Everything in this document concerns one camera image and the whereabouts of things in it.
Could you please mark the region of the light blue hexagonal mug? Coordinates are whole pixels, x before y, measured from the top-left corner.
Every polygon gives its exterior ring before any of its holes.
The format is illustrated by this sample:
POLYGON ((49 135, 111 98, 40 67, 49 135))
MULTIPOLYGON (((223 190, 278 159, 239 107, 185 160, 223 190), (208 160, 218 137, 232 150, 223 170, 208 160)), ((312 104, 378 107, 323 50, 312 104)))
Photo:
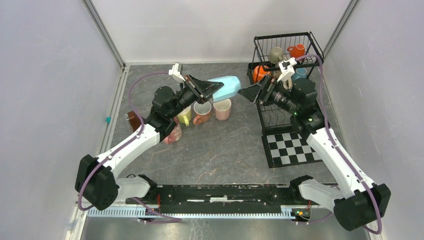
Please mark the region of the light blue hexagonal mug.
POLYGON ((223 83, 223 86, 212 95, 212 102, 220 102, 230 99, 238 94, 241 89, 241 82, 237 76, 228 75, 218 78, 209 79, 209 82, 223 83))

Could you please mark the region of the salmon floral mug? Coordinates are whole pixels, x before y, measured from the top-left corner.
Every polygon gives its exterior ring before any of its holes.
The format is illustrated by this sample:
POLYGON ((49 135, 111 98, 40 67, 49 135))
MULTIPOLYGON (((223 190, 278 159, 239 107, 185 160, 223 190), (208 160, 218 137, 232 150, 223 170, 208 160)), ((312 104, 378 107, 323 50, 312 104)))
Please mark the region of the salmon floral mug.
POLYGON ((209 101, 203 104, 196 102, 193 105, 193 110, 195 113, 195 117, 192 120, 193 124, 199 125, 202 123, 206 123, 209 121, 212 114, 212 104, 209 101))

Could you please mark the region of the light pink hexagonal mug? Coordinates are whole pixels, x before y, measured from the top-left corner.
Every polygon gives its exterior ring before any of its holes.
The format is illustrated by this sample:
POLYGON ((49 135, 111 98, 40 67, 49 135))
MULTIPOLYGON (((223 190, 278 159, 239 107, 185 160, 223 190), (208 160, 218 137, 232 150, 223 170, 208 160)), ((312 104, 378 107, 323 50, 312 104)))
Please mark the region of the light pink hexagonal mug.
POLYGON ((225 121, 231 113, 232 102, 230 99, 213 103, 214 115, 219 121, 225 121))

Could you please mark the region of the pink patterned mug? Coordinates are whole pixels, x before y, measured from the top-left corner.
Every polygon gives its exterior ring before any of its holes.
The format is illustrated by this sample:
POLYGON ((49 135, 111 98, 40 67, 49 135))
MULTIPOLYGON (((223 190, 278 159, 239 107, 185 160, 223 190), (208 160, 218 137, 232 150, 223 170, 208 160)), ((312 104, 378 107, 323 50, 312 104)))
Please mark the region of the pink patterned mug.
POLYGON ((172 132, 163 140, 163 142, 167 145, 179 141, 183 135, 180 122, 177 117, 174 118, 174 122, 176 123, 176 126, 174 127, 172 132))

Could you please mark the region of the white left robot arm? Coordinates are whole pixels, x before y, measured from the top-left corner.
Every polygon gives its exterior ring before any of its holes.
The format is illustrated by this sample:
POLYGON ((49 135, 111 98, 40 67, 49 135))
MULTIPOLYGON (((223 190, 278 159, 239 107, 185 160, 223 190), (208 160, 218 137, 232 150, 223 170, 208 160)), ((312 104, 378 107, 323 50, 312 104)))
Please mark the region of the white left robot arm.
POLYGON ((149 148, 163 141, 177 126, 175 117, 184 109, 198 102, 208 102, 225 86, 220 81, 200 80, 187 75, 180 83, 180 90, 169 86, 159 87, 152 100, 147 118, 140 118, 141 125, 124 141, 112 149, 93 157, 85 155, 79 162, 75 181, 78 192, 77 205, 82 211, 93 207, 108 208, 123 192, 117 176, 133 160, 149 148))

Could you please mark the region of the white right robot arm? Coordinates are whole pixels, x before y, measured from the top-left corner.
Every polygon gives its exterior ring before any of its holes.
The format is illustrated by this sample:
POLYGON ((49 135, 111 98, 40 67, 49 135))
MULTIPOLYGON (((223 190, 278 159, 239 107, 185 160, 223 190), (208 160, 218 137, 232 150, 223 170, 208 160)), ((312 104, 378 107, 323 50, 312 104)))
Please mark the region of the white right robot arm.
POLYGON ((274 104, 290 113, 293 131, 318 154, 338 184, 333 188, 309 175, 298 177, 289 185, 293 203, 308 200, 325 207, 347 231, 363 227, 376 235, 382 232, 391 191, 367 176, 336 139, 327 112, 317 103, 320 93, 313 81, 299 78, 291 89, 285 89, 282 83, 265 77, 238 93, 254 104, 274 104))

